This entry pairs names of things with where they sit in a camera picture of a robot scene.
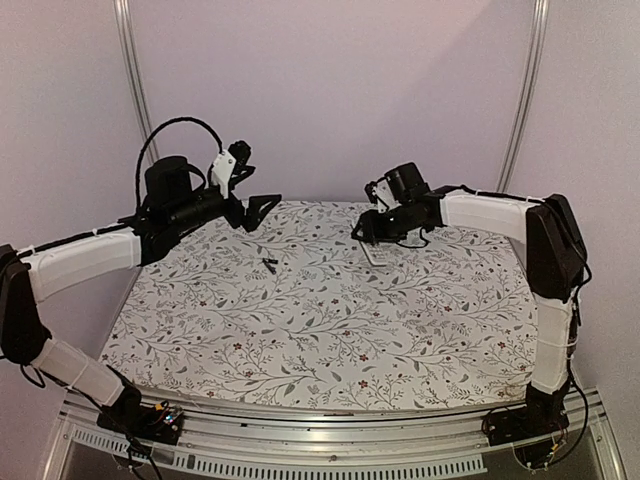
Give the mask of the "beige remote control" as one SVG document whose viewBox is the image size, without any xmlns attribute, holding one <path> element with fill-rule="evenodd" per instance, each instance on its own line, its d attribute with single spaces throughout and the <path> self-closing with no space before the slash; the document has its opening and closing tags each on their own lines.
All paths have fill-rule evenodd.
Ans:
<svg viewBox="0 0 640 480">
<path fill-rule="evenodd" d="M 360 246 L 365 258 L 372 267 L 384 267 L 389 264 L 388 255 L 381 246 L 366 242 L 361 242 Z"/>
</svg>

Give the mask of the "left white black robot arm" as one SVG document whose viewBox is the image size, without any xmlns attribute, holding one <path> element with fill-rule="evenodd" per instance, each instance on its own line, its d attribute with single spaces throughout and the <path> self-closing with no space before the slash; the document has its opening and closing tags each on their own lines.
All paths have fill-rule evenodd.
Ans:
<svg viewBox="0 0 640 480">
<path fill-rule="evenodd" d="M 224 150 L 209 173 L 183 156 L 163 158 L 144 174 L 146 195 L 133 215 L 115 224 L 22 251 L 1 248 L 1 354 L 92 399 L 128 434 L 148 426 L 139 390 L 114 369 L 53 336 L 38 305 L 80 283 L 165 258 L 212 220 L 252 232 L 281 201 L 279 194 L 242 202 L 235 186 L 254 173 L 244 158 Z"/>
</svg>

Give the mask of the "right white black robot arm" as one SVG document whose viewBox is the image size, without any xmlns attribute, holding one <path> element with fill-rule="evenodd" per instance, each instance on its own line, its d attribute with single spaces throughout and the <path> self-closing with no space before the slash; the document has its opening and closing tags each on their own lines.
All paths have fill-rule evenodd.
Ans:
<svg viewBox="0 0 640 480">
<path fill-rule="evenodd" d="M 524 406 L 488 413 L 483 428 L 493 445 L 566 428 L 564 398 L 574 382 L 571 358 L 581 324 L 579 292 L 591 279 L 567 198 L 520 197 L 466 185 L 432 189 L 414 163 L 368 183 L 365 193 L 373 207 L 359 216 L 351 233 L 363 244 L 397 244 L 415 229 L 461 227 L 524 246 L 526 280 L 538 315 L 534 369 Z"/>
</svg>

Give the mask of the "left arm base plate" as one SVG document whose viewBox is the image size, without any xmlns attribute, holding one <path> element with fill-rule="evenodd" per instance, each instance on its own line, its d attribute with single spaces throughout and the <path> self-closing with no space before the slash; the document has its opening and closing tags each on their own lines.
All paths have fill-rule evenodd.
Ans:
<svg viewBox="0 0 640 480">
<path fill-rule="evenodd" d="M 98 416 L 97 426 L 112 432 L 129 434 L 137 439 L 176 445 L 184 425 L 184 410 L 163 401 L 154 406 L 133 400 L 105 407 Z"/>
</svg>

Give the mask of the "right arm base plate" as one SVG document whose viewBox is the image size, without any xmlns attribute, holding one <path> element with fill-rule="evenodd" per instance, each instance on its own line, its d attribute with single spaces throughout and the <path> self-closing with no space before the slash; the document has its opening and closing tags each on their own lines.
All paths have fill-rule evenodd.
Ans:
<svg viewBox="0 0 640 480">
<path fill-rule="evenodd" d="M 482 418 L 481 431 L 491 446 L 497 446 L 559 432 L 568 426 L 565 412 L 549 420 L 542 414 L 531 413 L 526 406 L 498 407 Z"/>
</svg>

